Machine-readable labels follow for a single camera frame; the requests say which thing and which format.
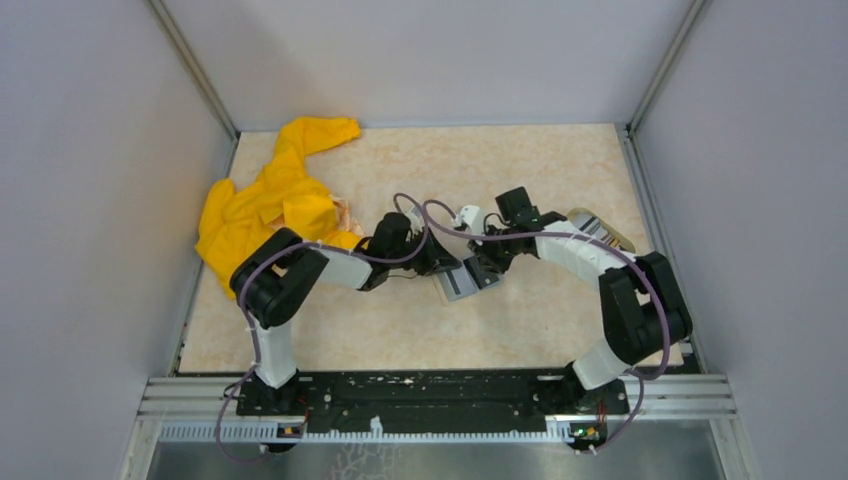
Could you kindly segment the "black credit card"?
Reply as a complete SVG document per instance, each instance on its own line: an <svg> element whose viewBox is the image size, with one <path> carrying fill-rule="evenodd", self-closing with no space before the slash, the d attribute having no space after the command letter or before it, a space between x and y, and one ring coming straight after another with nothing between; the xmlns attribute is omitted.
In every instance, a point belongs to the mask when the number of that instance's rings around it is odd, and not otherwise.
<svg viewBox="0 0 848 480"><path fill-rule="evenodd" d="M463 264L472 282L479 290L485 290L500 283L502 277L496 272L488 270L481 260L472 255L463 260Z"/></svg>

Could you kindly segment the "clear plastic card holder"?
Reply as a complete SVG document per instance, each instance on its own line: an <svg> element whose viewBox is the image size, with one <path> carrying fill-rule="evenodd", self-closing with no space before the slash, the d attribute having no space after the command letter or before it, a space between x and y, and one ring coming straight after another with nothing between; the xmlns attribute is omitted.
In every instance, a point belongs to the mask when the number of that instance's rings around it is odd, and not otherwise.
<svg viewBox="0 0 848 480"><path fill-rule="evenodd" d="M444 303L456 302L483 291L490 290L503 282L503 276L485 270L473 254L461 259L458 268L435 275L434 283Z"/></svg>

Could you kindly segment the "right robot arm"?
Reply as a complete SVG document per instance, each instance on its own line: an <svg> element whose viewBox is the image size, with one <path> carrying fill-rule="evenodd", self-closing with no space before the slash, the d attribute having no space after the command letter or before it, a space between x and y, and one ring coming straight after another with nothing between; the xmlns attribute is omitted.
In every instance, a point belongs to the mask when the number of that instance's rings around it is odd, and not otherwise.
<svg viewBox="0 0 848 480"><path fill-rule="evenodd" d="M603 338L566 368L563 398L572 410L590 411L602 398L602 386L657 352L668 359L671 346L692 333L664 255L624 250L594 216L577 221L542 213L523 187L497 196L496 204L499 226L472 205L462 207L454 222L472 234L468 247L483 270L504 274L515 257L532 255L567 269L599 293Z"/></svg>

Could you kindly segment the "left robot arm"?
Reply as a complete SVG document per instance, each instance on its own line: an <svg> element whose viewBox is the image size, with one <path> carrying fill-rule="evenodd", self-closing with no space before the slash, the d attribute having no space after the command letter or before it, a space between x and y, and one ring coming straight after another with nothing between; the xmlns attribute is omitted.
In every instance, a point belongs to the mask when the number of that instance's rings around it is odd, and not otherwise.
<svg viewBox="0 0 848 480"><path fill-rule="evenodd" d="M230 289L249 324L255 353L252 375L263 384L263 404L277 414L298 404L290 322L315 285L368 292L393 270L430 277L461 266L414 214L385 214L374 233L351 249L306 241L289 228L273 233L230 278Z"/></svg>

